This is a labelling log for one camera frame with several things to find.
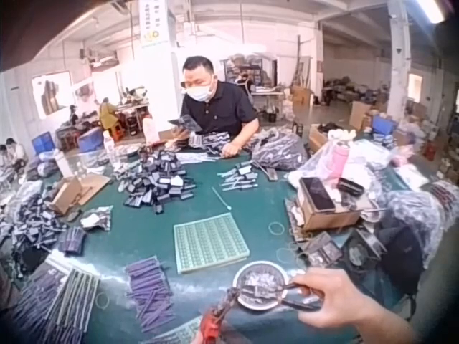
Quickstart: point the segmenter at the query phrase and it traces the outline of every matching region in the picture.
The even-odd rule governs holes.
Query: fluorescent light
[[[438,24],[445,20],[445,17],[435,0],[417,0],[417,3],[421,6],[425,15],[429,18],[432,24]]]

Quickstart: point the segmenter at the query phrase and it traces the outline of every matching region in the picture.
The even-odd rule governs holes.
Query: chair
[[[119,122],[110,128],[110,135],[115,142],[120,141],[124,137],[124,129]]]

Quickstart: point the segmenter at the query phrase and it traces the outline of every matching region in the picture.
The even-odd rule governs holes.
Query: workbench
[[[153,337],[152,334],[141,332],[135,304],[125,296],[128,278],[123,268],[140,259],[156,255],[166,268],[174,293],[172,310],[176,319],[161,327],[156,334],[178,327],[201,315],[211,305],[216,305],[224,297],[226,289],[231,287],[236,272],[248,262],[268,260],[279,264],[289,274],[298,271],[294,260],[284,264],[276,257],[277,249],[288,248],[292,242],[283,200],[286,196],[293,197],[295,191],[287,181],[280,178],[277,182],[269,182],[260,171],[258,188],[221,191],[221,178],[217,173],[228,171],[234,164],[245,160],[247,156],[186,165],[188,176],[194,178],[197,185],[193,190],[194,198],[167,203],[164,213],[160,215],[149,207],[125,207],[123,202],[127,195],[118,193],[118,183],[107,185],[84,206],[83,210],[114,205],[111,230],[90,232],[85,240],[83,256],[68,259],[76,267],[99,274],[98,292],[106,293],[110,299],[110,304],[104,310],[94,306],[85,343],[137,343]],[[250,256],[245,261],[224,267],[178,275],[174,225],[228,212],[212,192],[212,186],[232,207],[232,215],[250,249]],[[283,235],[274,236],[268,231],[268,225],[274,221],[285,227]],[[374,286],[372,278],[371,274],[366,277],[366,290],[371,291]],[[400,295],[386,277],[380,280],[384,304],[391,308]],[[104,304],[105,298],[100,299],[100,303]],[[236,306],[226,320],[252,343],[342,343],[356,334],[352,328],[319,330],[306,326],[298,321],[296,311],[286,307],[253,313]]]

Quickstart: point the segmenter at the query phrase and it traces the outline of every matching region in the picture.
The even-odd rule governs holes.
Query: small metal bowl
[[[272,262],[257,261],[246,264],[236,274],[232,286],[242,288],[244,285],[259,285],[261,287],[274,288],[288,284],[288,276],[282,267]],[[287,295],[287,290],[279,291],[279,298]],[[240,295],[237,301],[250,310],[270,310],[276,307],[277,300],[264,300],[247,295]]]

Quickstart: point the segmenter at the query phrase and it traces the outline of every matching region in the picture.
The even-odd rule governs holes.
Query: pliers
[[[282,303],[283,305],[304,312],[315,312],[320,310],[322,302],[319,300],[306,304],[299,301],[287,300],[286,298],[282,297],[282,293],[279,293],[283,290],[291,290],[300,287],[302,286],[297,285],[296,283],[289,283],[287,285],[281,285],[275,288],[266,288],[257,285],[245,285],[240,289],[240,294],[264,300],[277,300],[279,304]],[[322,298],[322,294],[320,292],[314,290],[314,294],[316,294],[319,298]]]

